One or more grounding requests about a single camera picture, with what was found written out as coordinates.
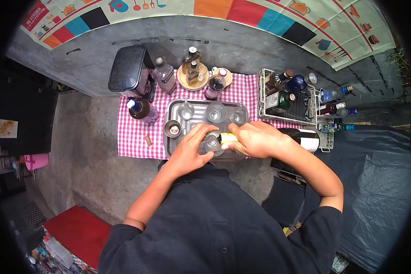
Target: round wooden board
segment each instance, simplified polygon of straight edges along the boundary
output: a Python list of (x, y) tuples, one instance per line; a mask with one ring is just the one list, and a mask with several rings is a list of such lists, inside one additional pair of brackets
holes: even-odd
[(186, 74), (183, 73), (183, 71), (182, 71), (182, 69), (181, 69), (181, 66), (180, 66), (180, 67), (178, 68), (178, 70), (177, 70), (177, 79), (178, 79), (178, 82), (180, 82), (180, 85), (181, 85), (183, 88), (185, 88), (186, 90), (189, 90), (189, 91), (198, 91), (198, 90), (201, 90), (205, 85), (207, 85), (207, 82), (208, 82), (208, 78), (209, 78), (209, 77), (210, 77), (210, 74), (209, 74), (209, 73), (206, 73), (204, 80), (196, 82), (195, 85), (188, 85), (187, 82), (186, 82)]
[(226, 68), (215, 69), (215, 71), (213, 72), (213, 75), (218, 74), (220, 69), (225, 69), (227, 71), (227, 75), (225, 76), (225, 86), (228, 87), (231, 84), (231, 81), (233, 80), (233, 75), (231, 75), (231, 72)]

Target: trash bin lid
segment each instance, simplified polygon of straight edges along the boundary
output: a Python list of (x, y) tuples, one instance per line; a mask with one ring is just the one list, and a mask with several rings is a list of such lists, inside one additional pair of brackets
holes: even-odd
[(111, 68), (108, 89), (112, 92), (134, 90), (141, 78), (146, 47), (123, 47), (117, 51)]

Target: printed fabric banner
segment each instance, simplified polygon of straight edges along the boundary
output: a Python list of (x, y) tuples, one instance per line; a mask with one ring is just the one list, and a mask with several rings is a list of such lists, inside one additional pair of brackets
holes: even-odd
[(372, 0), (38, 0), (20, 28), (52, 50), (85, 32), (167, 15), (220, 18), (286, 39), (336, 71), (395, 48)]

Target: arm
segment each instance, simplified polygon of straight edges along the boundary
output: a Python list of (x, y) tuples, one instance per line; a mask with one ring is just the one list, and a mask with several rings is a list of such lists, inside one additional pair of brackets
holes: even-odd
[(212, 151), (205, 155), (199, 155), (198, 147), (208, 132), (217, 129), (213, 125), (198, 123), (189, 131), (176, 147), (169, 161), (161, 167), (153, 181), (132, 203), (124, 219), (124, 224), (136, 227), (141, 231), (145, 230), (149, 219), (165, 199), (172, 183), (177, 178), (204, 166), (213, 158), (214, 152)]
[(320, 159), (302, 148), (291, 137), (261, 121), (246, 123), (240, 128), (230, 124), (228, 129), (239, 142), (222, 145), (255, 158), (273, 157), (294, 168), (320, 195), (319, 206), (331, 206), (342, 212), (343, 185), (336, 174)]

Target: pink bucket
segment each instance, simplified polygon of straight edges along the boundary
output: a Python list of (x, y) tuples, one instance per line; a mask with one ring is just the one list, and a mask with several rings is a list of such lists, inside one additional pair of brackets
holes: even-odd
[(49, 154), (34, 154), (34, 155), (24, 155), (24, 162), (26, 163), (26, 168), (29, 171), (34, 169), (44, 167), (49, 163)]

